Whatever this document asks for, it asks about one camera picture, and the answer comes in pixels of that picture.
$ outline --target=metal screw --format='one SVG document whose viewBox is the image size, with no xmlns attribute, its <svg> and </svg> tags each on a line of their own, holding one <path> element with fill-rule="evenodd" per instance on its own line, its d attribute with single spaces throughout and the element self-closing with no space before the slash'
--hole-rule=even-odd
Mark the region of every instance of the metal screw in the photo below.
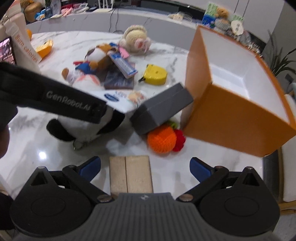
<svg viewBox="0 0 296 241">
<path fill-rule="evenodd" d="M 110 195 L 103 194 L 98 196 L 97 199 L 99 202 L 104 203 L 104 202 L 110 202 L 112 200 L 112 197 Z"/>
<path fill-rule="evenodd" d="M 193 196 L 191 194 L 185 193 L 179 196 L 179 199 L 183 202 L 190 202 L 193 200 Z"/>
</svg>

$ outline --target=gray box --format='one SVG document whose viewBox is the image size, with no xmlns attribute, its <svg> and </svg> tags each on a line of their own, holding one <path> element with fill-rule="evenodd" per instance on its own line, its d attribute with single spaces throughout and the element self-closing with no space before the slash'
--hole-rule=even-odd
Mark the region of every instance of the gray box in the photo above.
<svg viewBox="0 0 296 241">
<path fill-rule="evenodd" d="M 143 135 L 168 121 L 192 102 L 193 97 L 189 91 L 178 83 L 146 100 L 130 121 L 136 133 Z"/>
</svg>

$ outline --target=red crocheted flower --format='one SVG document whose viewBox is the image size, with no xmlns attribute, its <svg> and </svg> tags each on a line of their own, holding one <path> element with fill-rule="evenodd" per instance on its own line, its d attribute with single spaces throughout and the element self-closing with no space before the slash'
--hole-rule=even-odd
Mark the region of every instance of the red crocheted flower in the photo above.
<svg viewBox="0 0 296 241">
<path fill-rule="evenodd" d="M 176 141 L 176 145 L 173 148 L 173 151 L 178 152 L 181 151 L 182 148 L 184 147 L 184 143 L 186 141 L 186 137 L 183 135 L 183 131 L 175 129 L 174 130 L 176 137 L 177 137 L 177 141 Z"/>
</svg>

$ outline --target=screen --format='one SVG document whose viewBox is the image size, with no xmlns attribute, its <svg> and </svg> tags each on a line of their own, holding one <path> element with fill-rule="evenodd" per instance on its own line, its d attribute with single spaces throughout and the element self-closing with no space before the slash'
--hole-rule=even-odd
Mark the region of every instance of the screen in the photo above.
<svg viewBox="0 0 296 241">
<path fill-rule="evenodd" d="M 0 42 L 0 62 L 15 64 L 15 58 L 10 38 L 7 38 Z"/>
</svg>

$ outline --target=wooden block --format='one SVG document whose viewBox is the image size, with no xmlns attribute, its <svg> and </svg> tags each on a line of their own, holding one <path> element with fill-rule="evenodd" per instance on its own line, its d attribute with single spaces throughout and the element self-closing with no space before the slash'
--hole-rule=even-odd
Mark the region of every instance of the wooden block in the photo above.
<svg viewBox="0 0 296 241">
<path fill-rule="evenodd" d="M 153 193 L 149 156 L 126 156 L 128 193 Z"/>
<path fill-rule="evenodd" d="M 281 215 L 292 214 L 292 213 L 296 213 L 296 210 L 294 209 L 281 210 Z"/>
<path fill-rule="evenodd" d="M 279 203 L 279 209 L 285 210 L 289 208 L 295 208 L 296 207 L 296 200 L 291 202 L 281 202 Z"/>
<path fill-rule="evenodd" d="M 119 193 L 127 193 L 125 157 L 110 157 L 109 172 L 111 196 L 117 198 Z"/>
<path fill-rule="evenodd" d="M 149 156 L 110 157 L 110 191 L 119 193 L 153 193 Z"/>
</svg>

